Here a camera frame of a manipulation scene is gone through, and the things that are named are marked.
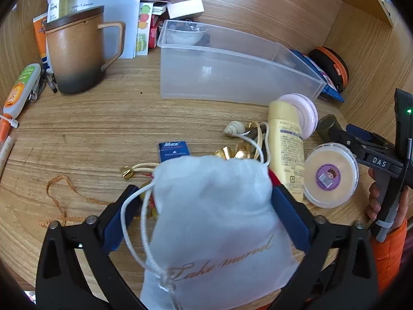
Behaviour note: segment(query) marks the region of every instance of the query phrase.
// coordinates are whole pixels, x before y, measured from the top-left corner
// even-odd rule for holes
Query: yellow bottle
[[[284,101],[268,106],[270,169],[296,201],[303,200],[304,145],[296,108]]]
[[[48,22],[67,15],[67,0],[50,0]]]

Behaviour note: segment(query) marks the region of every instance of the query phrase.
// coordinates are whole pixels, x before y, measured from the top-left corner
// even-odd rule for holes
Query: blue box
[[[185,141],[171,141],[159,143],[159,161],[190,155]]]

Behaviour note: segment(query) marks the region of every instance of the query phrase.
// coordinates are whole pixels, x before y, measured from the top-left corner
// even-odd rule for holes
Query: drawstring
[[[266,135],[265,135],[265,147],[267,150],[267,162],[264,163],[264,153],[262,152],[262,149],[259,147],[259,145],[257,144],[257,142],[255,142],[253,139],[244,136],[244,135],[238,135],[238,134],[234,134],[232,136],[237,136],[249,143],[251,143],[255,149],[258,151],[259,156],[260,156],[260,162],[265,164],[266,166],[269,165],[270,160],[271,160],[271,155],[270,155],[270,150],[268,148],[268,133],[269,133],[269,126],[267,123],[265,123],[266,125]],[[176,299],[176,296],[174,294],[175,291],[175,284],[171,281],[170,277],[169,277],[169,273],[161,268],[158,263],[156,262],[150,245],[149,245],[149,239],[148,239],[148,234],[146,232],[146,214],[147,214],[147,208],[148,208],[148,204],[149,204],[149,199],[151,197],[151,193],[152,193],[152,188],[155,186],[155,179],[152,180],[151,183],[149,183],[148,185],[144,186],[143,188],[139,189],[138,191],[136,191],[135,193],[131,194],[122,204],[121,207],[121,226],[122,226],[122,233],[123,233],[123,237],[125,238],[125,243],[126,246],[128,247],[129,251],[131,252],[133,258],[136,260],[136,262],[141,265],[142,268],[144,268],[145,270],[151,272],[152,274],[154,274],[156,276],[156,278],[159,278],[159,287],[162,290],[165,290],[166,292],[168,292],[169,297],[171,298],[171,302],[172,302],[172,306],[174,308],[174,310],[183,310],[181,304],[178,302],[178,300]],[[135,252],[135,249],[133,248],[131,239],[129,238],[129,234],[128,234],[128,229],[126,227],[126,209],[127,206],[131,203],[132,200],[134,200],[135,198],[137,198],[140,194],[145,192],[145,198],[143,200],[142,203],[142,210],[140,212],[140,237],[142,239],[142,246],[143,249],[145,251],[146,254],[146,258],[148,260],[149,264],[146,264],[145,261],[143,261],[139,255]]]

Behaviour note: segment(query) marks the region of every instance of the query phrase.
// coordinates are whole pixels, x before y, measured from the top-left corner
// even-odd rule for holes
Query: wooden desk
[[[46,89],[40,99],[19,116],[17,139],[0,183],[0,256],[32,285],[45,235],[40,222],[60,219],[46,195],[46,183],[66,174],[88,198],[115,201],[128,183],[146,181],[135,176],[126,182],[119,173],[124,165],[157,161],[157,144],[185,140],[192,155],[212,154],[236,139],[222,130],[232,120],[264,121],[267,107],[228,102],[160,98],[160,56],[119,60],[106,78],[85,93],[67,96]],[[333,113],[342,125],[340,112],[317,101],[319,116]],[[305,142],[306,154],[321,143],[318,135]],[[82,200],[65,182],[54,184],[50,193],[59,199],[68,216],[86,218],[104,209]],[[363,190],[337,209],[323,210],[308,203],[314,214],[330,221],[351,224],[360,219],[367,205]],[[148,228],[155,223],[150,219]],[[139,224],[130,227],[131,239],[141,250]],[[102,295],[82,252],[80,262],[92,290]],[[126,246],[110,257],[128,285],[139,295],[143,271]],[[271,297],[255,302],[267,304]]]

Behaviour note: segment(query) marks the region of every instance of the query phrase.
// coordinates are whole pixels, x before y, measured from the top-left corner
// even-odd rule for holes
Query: white bowl
[[[166,29],[166,42],[168,44],[183,44],[183,45],[195,45],[202,36],[207,32],[205,27],[201,27],[203,30],[198,31],[183,31]]]

